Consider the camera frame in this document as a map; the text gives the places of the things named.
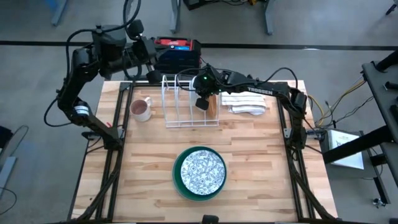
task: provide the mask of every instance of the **mug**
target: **mug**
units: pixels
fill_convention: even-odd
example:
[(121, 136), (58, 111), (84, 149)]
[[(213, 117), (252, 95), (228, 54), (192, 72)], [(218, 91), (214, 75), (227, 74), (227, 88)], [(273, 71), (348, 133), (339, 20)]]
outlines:
[(149, 120), (152, 115), (152, 111), (150, 110), (150, 106), (152, 105), (152, 99), (147, 97), (144, 100), (136, 100), (130, 105), (130, 112), (132, 117), (136, 121), (144, 122)]

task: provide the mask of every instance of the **concrete floor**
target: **concrete floor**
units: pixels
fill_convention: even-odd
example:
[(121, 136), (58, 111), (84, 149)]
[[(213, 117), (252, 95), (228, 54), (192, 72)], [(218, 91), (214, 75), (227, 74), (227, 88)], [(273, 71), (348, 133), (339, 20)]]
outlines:
[[(67, 35), (83, 27), (92, 27), (97, 20), (120, 23), (122, 0), (70, 1), (59, 27), (51, 27), (50, 9), (43, 1), (1, 1), (1, 40), (64, 41)], [(398, 12), (384, 17), (392, 4), (389, 0), (303, 0), (277, 1), (275, 34), (264, 34), (261, 8), (225, 7), (213, 4), (188, 12), (182, 6), (180, 36), (202, 42), (263, 44), (326, 44), (326, 45), (396, 45), (398, 30), (394, 26)], [(139, 17), (146, 26), (146, 35), (170, 35), (168, 32), (169, 2), (145, 0)], [(223, 25), (224, 20), (233, 26)], [(218, 32), (211, 27), (219, 27)], [(89, 40), (81, 35), (76, 40)], [(7, 188), (15, 191), (15, 207), (0, 216), (0, 223), (46, 223), (65, 220), (76, 187), (86, 141), (80, 136), (84, 128), (67, 126), (50, 128), (44, 125), (43, 113), (61, 87), (65, 76), (63, 47), (0, 46), (0, 124), (16, 129), (22, 124), (30, 131), (16, 152), (18, 157)], [(384, 58), (385, 51), (342, 50), (237, 50), (203, 49), (203, 58), (220, 68), (268, 77), (286, 66), (305, 81), (307, 91), (319, 102), (335, 101), (358, 77), (361, 64)], [(123, 76), (117, 74), (115, 79)], [(277, 79), (291, 79), (289, 73)], [(103, 80), (97, 77), (85, 87), (81, 97), (93, 109), (98, 104)], [(367, 85), (348, 95), (335, 116), (341, 117), (371, 95)], [(315, 118), (320, 114), (314, 110)], [(64, 115), (54, 108), (51, 123), (63, 123)], [(340, 129), (371, 131), (384, 122), (375, 102), (370, 102), (354, 116), (338, 124)], [(339, 217), (348, 221), (387, 223), (398, 208), (398, 190), (387, 166), (383, 180), (391, 205), (376, 209), (371, 199), (377, 197), (372, 181), (330, 180)], [(0, 211), (12, 203), (4, 194)]]

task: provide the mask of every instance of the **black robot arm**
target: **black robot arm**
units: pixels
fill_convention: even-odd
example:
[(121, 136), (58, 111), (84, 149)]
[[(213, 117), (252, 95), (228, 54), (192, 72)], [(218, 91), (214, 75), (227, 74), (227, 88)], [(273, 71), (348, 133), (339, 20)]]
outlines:
[(128, 68), (147, 65), (150, 83), (161, 81), (161, 74), (153, 70), (158, 52), (153, 40), (141, 36), (143, 27), (140, 21), (134, 21), (136, 39), (126, 44), (123, 29), (103, 32), (112, 26), (98, 26), (92, 32), (93, 42), (83, 48), (76, 49), (72, 54), (71, 72), (64, 78), (61, 90), (57, 90), (58, 107), (75, 125), (86, 126), (99, 134), (104, 141), (105, 149), (117, 150), (122, 146), (117, 127), (107, 127), (91, 111), (88, 103), (78, 97), (84, 85), (92, 81), (99, 73), (109, 80), (113, 73)]
[(300, 90), (289, 87), (286, 82), (262, 82), (253, 79), (250, 75), (245, 77), (243, 74), (234, 71), (222, 71), (220, 73), (211, 65), (206, 65), (195, 78), (193, 87), (196, 93), (201, 96), (197, 100), (196, 106), (203, 110), (208, 108), (207, 98), (222, 91), (228, 93), (249, 91), (278, 98), (292, 117), (292, 129), (290, 133), (287, 131), (290, 136), (289, 145), (297, 150), (305, 147), (307, 133), (303, 127), (303, 120), (305, 119), (307, 96)]

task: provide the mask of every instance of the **dish rack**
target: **dish rack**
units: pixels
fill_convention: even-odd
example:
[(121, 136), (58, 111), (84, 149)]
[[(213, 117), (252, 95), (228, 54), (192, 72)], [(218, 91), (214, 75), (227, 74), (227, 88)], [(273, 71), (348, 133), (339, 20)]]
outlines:
[[(195, 77), (190, 81), (179, 82), (181, 84), (189, 83), (189, 90), (195, 90), (193, 87), (194, 80)], [(174, 81), (168, 81), (166, 75), (163, 75), (162, 108), (166, 128), (218, 126), (218, 114), (221, 105), (220, 96), (216, 95), (216, 114), (214, 116), (195, 106), (198, 97), (194, 91), (181, 89), (177, 83), (177, 76), (174, 76)]]

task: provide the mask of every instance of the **white towel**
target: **white towel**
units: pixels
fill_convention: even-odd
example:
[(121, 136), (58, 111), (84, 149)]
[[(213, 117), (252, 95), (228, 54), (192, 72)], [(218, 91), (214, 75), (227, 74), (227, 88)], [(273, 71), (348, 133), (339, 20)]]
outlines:
[(258, 93), (221, 93), (221, 104), (229, 106), (228, 111), (232, 113), (248, 112), (253, 115), (260, 115), (266, 111), (266, 101)]

